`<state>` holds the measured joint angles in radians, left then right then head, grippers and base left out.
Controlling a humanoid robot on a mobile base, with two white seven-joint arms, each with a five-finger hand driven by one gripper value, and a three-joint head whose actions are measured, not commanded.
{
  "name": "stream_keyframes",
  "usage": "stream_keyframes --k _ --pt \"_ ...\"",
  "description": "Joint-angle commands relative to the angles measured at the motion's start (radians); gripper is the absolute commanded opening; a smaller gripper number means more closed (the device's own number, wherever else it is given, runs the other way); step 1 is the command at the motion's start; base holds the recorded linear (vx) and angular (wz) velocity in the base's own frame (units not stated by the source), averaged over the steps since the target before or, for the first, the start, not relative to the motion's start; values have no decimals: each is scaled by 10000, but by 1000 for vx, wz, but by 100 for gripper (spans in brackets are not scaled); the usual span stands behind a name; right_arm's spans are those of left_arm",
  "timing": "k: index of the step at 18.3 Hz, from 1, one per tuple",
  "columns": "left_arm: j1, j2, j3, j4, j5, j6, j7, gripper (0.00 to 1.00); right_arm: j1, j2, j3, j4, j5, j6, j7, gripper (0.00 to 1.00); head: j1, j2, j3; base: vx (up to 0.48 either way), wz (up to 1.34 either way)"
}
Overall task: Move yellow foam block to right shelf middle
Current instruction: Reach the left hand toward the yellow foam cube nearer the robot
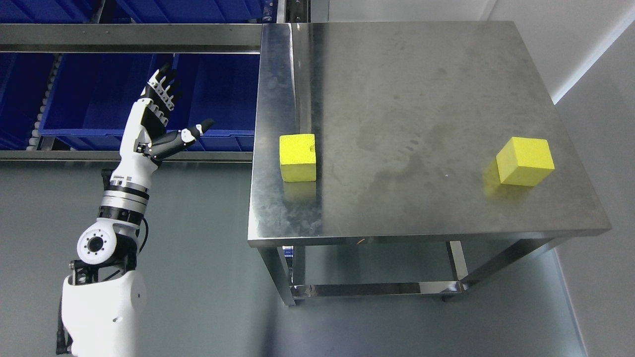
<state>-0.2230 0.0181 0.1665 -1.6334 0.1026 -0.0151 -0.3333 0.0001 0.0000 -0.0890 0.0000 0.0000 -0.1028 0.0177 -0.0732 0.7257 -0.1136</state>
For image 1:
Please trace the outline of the black white robot outer finger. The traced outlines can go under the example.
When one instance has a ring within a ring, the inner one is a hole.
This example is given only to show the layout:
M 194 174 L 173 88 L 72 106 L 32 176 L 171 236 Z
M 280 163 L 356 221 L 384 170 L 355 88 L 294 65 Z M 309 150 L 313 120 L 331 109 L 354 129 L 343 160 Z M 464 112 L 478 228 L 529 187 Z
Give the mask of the black white robot outer finger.
M 156 70 L 145 84 L 144 104 L 146 106 L 157 106 L 157 99 L 159 99 L 159 96 L 157 95 L 157 83 L 161 79 L 167 79 L 168 83 L 171 83 L 176 80 L 176 74 L 177 71 L 173 68 L 173 64 L 171 62 L 166 62 L 163 66 Z

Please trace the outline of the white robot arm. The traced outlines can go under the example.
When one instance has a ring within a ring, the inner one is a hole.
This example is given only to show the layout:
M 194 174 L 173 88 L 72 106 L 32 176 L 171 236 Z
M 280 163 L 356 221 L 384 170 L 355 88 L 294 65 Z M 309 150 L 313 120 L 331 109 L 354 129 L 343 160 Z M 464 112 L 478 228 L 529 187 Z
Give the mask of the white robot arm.
M 149 228 L 145 211 L 152 174 L 191 147 L 214 124 L 166 129 L 180 95 L 172 62 L 149 77 L 133 103 L 119 148 L 120 161 L 102 170 L 97 219 L 79 237 L 58 309 L 55 353 L 73 357 L 135 357 L 146 291 L 137 258 Z

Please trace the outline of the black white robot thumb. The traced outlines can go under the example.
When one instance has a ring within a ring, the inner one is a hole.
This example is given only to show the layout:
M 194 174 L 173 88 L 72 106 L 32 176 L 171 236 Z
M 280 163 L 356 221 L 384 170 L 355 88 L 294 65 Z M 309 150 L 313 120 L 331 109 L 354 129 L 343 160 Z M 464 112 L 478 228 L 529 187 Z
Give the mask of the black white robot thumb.
M 191 127 L 170 131 L 152 139 L 147 145 L 147 156 L 152 161 L 163 161 L 182 152 L 198 141 L 214 124 L 213 119 L 205 119 Z

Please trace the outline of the black white robot index finger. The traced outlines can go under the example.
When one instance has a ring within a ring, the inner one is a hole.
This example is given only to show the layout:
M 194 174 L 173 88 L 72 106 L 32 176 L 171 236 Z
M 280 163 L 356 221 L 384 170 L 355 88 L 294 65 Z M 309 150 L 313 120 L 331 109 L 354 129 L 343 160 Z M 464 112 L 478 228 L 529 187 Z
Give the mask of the black white robot index finger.
M 159 109 L 159 119 L 162 124 L 168 124 L 170 116 L 174 111 L 176 101 L 181 97 L 181 82 L 174 80 L 168 83 L 167 79 L 161 79 L 157 83 L 157 107 Z

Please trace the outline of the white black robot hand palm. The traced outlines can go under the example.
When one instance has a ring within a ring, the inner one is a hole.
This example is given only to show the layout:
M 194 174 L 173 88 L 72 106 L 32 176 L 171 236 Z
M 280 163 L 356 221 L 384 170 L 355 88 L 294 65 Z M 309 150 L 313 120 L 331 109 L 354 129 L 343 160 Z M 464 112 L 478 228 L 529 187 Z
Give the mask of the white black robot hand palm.
M 150 99 L 138 99 L 131 107 L 119 148 L 120 163 L 111 178 L 150 178 L 157 165 L 137 152 L 139 144 L 149 144 L 149 131 L 141 124 L 144 116 L 156 119 L 157 106 Z

